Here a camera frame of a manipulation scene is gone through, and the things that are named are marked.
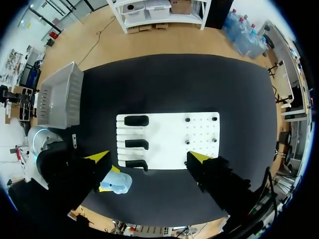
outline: black table surface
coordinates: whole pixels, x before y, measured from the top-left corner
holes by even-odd
[[[236,174],[262,183],[274,157],[277,117],[267,70],[215,55],[163,54],[113,62],[85,71],[78,147],[87,155],[110,150],[118,167],[118,114],[219,112],[219,155]],[[185,226],[227,215],[203,194],[187,170],[119,167],[127,194],[90,193],[83,206],[103,216],[148,226]]]

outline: black rubber handle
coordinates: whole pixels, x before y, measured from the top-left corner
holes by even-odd
[[[149,167],[145,160],[133,160],[133,161],[125,161],[125,166],[128,168],[139,168],[142,167],[144,171],[148,171]]]
[[[149,142],[147,142],[145,139],[129,139],[129,140],[125,140],[125,147],[126,148],[143,147],[145,150],[148,150]]]
[[[147,126],[149,122],[147,116],[126,116],[124,118],[124,124],[127,126]]]

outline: gray storage box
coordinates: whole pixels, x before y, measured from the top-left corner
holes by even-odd
[[[80,124],[83,77],[84,73],[72,62],[42,83],[37,102],[38,125],[66,129]]]

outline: white shelf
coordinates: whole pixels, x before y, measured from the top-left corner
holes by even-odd
[[[128,34],[128,28],[129,27],[134,27],[134,26],[141,26],[141,25],[147,25],[147,24],[154,24],[154,23],[168,23],[168,22],[178,22],[178,23],[191,23],[191,24],[200,24],[200,30],[205,29],[206,25],[206,20],[208,17],[209,9],[210,9],[210,4],[211,0],[196,0],[198,1],[198,4],[195,6],[193,5],[193,12],[190,15],[184,15],[184,14],[170,14],[169,17],[164,18],[164,19],[151,19],[151,16],[148,11],[146,11],[146,20],[144,21],[139,21],[139,22],[134,22],[131,23],[128,20],[123,20],[123,16],[121,14],[122,6],[135,3],[135,2],[140,2],[143,0],[117,0],[115,3],[113,3],[112,0],[106,0],[112,9],[112,12],[116,19],[118,20],[123,32],[125,34]],[[202,13],[203,13],[203,18],[201,18],[198,15],[199,11],[199,5],[202,7]]]
[[[139,1],[145,1],[145,0],[117,0],[114,3],[115,7],[119,7],[119,6],[124,6],[126,4],[130,4],[130,3],[134,3],[134,2],[139,2]]]
[[[146,25],[146,24],[154,24],[154,23],[167,23],[167,22],[181,22],[181,23],[193,23],[193,24],[202,24],[203,20],[196,12],[192,12],[190,15],[184,14],[169,14],[168,18],[164,19],[151,19],[151,16],[148,11],[145,12],[145,21],[138,21],[134,23],[130,23],[125,19],[124,25],[126,28]]]

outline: plastic water bottle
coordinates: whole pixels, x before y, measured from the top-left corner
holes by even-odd
[[[241,34],[242,31],[245,31],[245,26],[243,24],[244,19],[241,17],[237,22],[235,22],[230,29],[226,31],[227,38],[231,41]]]
[[[100,187],[116,194],[127,193],[132,185],[132,178],[126,173],[110,171],[101,182]]]
[[[238,20],[238,16],[236,14],[236,9],[230,11],[226,17],[225,23],[223,25],[223,29],[226,30],[231,28],[231,26]]]
[[[254,29],[252,29],[251,32],[243,32],[234,42],[236,50],[243,56],[252,51],[256,45],[257,39],[256,31]]]
[[[267,43],[264,36],[256,36],[256,44],[254,44],[253,49],[248,53],[251,59],[255,59],[257,56],[263,54],[267,50]]]

